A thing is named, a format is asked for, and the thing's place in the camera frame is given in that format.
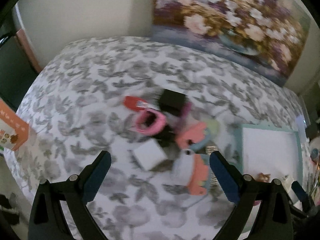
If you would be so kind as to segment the grey floral tablecloth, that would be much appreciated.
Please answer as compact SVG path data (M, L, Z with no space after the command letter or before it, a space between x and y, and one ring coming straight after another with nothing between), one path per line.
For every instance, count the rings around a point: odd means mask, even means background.
M65 46L4 157L32 203L29 239L237 239L251 211L292 239L283 178L305 184L298 97L194 49L142 37Z

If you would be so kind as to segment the red glue tube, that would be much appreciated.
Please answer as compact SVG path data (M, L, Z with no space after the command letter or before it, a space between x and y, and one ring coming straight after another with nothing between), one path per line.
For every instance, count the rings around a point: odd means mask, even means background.
M128 95L125 96L123 105L134 112L140 112L140 111L143 111L144 109L148 109L149 107L149 104L145 100L137 96L128 96Z

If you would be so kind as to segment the floral painting canvas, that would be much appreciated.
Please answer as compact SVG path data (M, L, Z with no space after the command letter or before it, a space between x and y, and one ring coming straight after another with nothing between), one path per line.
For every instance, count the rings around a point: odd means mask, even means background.
M151 37L223 57L283 86L310 21L299 0L153 0Z

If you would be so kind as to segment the white round device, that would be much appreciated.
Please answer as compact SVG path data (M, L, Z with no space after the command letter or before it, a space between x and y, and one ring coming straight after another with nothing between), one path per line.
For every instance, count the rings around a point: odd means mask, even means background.
M171 178L176 185L187 186L193 175L194 151L183 149L172 165Z

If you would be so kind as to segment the teal rimmed white tray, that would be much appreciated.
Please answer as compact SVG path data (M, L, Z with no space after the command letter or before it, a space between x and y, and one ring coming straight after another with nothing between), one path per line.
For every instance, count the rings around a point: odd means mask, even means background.
M302 147L297 131L242 124L235 138L241 173L252 176L270 174L272 179L288 175L299 183L303 182Z

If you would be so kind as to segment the orange teal toy gun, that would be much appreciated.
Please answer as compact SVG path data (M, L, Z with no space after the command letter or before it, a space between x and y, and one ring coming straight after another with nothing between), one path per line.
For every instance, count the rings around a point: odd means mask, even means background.
M189 193L193 196L205 196L210 188L209 155L193 155L193 172L187 185Z

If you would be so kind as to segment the white square box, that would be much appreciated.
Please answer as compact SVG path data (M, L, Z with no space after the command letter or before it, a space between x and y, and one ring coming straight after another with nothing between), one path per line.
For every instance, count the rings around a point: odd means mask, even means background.
M167 160L167 155L158 142L150 139L132 151L133 156L144 171L150 171Z

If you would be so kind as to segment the pink rubber band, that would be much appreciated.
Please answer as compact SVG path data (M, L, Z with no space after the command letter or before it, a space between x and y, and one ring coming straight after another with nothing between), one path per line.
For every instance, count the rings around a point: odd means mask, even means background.
M143 135L154 136L163 130L166 123L167 118L164 114L148 108L140 111L135 122L135 128L137 132Z

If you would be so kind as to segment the white power strip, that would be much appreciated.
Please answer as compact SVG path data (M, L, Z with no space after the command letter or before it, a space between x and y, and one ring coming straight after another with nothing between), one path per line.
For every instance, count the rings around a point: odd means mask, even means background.
M306 122L305 122L304 116L302 114L296 117L296 125L298 128L298 134L300 137L300 141L302 143L305 143L307 141L306 132L305 132Z

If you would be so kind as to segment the orange teal toy block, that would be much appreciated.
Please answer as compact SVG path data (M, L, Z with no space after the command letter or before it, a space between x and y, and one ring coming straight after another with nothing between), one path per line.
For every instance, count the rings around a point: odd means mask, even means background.
M189 127L185 132L177 135L175 142L181 150L190 149L197 152L204 148L211 138L212 134L207 124L205 122L198 122Z

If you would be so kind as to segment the orange cardboard box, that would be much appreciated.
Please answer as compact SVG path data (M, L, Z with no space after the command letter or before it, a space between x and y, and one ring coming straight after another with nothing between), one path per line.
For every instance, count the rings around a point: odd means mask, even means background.
M16 151L29 137L29 125L1 99L1 146Z

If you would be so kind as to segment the black clip object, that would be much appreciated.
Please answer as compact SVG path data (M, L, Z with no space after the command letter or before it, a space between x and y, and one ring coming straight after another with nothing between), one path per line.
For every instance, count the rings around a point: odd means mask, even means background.
M153 138L161 147L168 147L176 143L176 134L169 125L166 125L163 130L154 135Z

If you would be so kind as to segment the black square box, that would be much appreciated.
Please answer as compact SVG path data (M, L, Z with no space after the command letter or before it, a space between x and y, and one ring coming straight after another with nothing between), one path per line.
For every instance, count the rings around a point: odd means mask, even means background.
M161 111L180 116L186 101L187 96L185 94L164 89L157 103Z

